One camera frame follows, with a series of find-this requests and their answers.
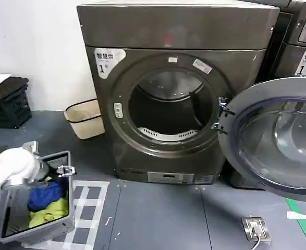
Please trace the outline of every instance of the open door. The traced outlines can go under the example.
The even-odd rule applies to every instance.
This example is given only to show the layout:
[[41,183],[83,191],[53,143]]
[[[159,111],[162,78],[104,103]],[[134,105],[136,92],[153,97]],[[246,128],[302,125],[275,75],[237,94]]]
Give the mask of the open door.
[[226,158],[245,178],[306,201],[306,77],[244,90],[223,107],[215,129]]

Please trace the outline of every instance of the dryer top surface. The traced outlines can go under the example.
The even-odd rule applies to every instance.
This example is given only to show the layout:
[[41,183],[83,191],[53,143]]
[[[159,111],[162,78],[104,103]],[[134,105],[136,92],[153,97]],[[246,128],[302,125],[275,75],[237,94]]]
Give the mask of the dryer top surface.
[[207,7],[231,7],[231,8],[259,8],[268,9],[273,6],[262,5],[238,0],[101,0],[88,1],[83,5],[120,5],[120,6],[207,6]]

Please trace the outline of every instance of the blue cloth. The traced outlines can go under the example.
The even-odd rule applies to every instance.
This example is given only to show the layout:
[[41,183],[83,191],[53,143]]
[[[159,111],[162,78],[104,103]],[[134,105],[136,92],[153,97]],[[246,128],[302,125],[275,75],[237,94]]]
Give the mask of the blue cloth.
[[36,187],[30,191],[28,209],[32,212],[38,212],[66,196],[66,190],[61,182],[52,182],[46,187]]

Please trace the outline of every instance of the white tape grid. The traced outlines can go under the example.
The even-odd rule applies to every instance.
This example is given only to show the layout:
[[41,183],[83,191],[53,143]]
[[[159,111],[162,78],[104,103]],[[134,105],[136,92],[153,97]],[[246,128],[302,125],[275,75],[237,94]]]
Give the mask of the white tape grid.
[[[107,187],[109,182],[106,181],[74,181],[74,190],[77,186],[82,186],[82,192],[79,199],[74,199],[75,209],[75,229],[66,235],[64,242],[45,241],[38,244],[28,245],[23,244],[25,248],[34,248],[40,250],[93,250],[97,231],[99,228],[100,218],[104,206]],[[89,187],[100,187],[100,194],[98,199],[87,199],[89,193]],[[95,206],[95,212],[92,220],[82,220],[81,214],[84,206]],[[86,244],[73,243],[76,228],[89,228],[89,234]]]

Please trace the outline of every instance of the gray floor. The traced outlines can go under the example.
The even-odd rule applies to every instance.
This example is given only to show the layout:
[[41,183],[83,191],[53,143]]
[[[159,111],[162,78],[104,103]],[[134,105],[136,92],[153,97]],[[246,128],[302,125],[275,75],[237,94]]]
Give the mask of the gray floor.
[[[286,218],[290,209],[282,197],[222,182],[178,186],[118,180],[105,137],[78,139],[61,112],[34,112],[19,130],[0,129],[0,145],[32,140],[39,141],[41,155],[70,150],[78,170],[75,179],[110,181],[94,249],[251,249],[240,217],[261,216],[273,240],[257,249],[306,250],[306,237],[296,220]],[[306,203],[298,204],[306,214]],[[24,248],[0,243],[0,249]]]

